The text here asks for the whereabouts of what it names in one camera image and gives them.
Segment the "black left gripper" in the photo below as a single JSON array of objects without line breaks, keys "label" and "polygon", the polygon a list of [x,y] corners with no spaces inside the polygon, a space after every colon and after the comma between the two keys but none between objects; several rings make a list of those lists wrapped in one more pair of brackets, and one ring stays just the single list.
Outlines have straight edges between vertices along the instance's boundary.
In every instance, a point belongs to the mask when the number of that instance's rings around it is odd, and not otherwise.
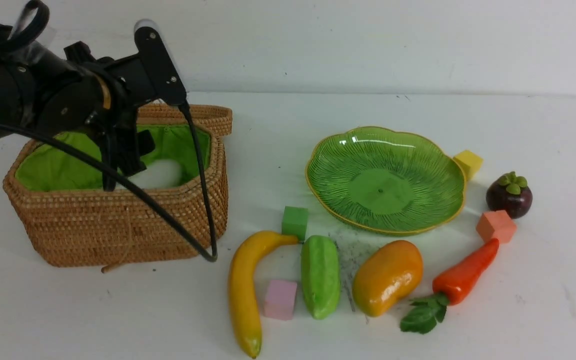
[{"label": "black left gripper", "polygon": [[[101,160],[113,171],[134,176],[147,169],[142,157],[156,148],[148,129],[137,129],[141,106],[141,59],[139,54],[119,59],[94,58],[86,43],[65,48],[66,58],[41,43],[28,51],[35,94],[28,128],[45,136],[82,132],[101,141]],[[102,187],[113,192],[116,180],[102,171]]]}]

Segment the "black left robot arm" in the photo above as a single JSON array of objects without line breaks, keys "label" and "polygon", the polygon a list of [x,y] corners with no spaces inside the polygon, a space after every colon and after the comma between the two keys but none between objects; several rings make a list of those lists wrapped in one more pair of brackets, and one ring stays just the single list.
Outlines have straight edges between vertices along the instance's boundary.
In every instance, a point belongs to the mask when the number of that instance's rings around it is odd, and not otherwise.
[{"label": "black left robot arm", "polygon": [[35,38],[17,38],[0,24],[0,139],[17,134],[55,146],[99,170],[105,191],[144,171],[154,141],[137,129],[138,109],[186,96],[154,23],[138,22],[137,53],[118,59],[96,58],[82,41],[62,58]]}]

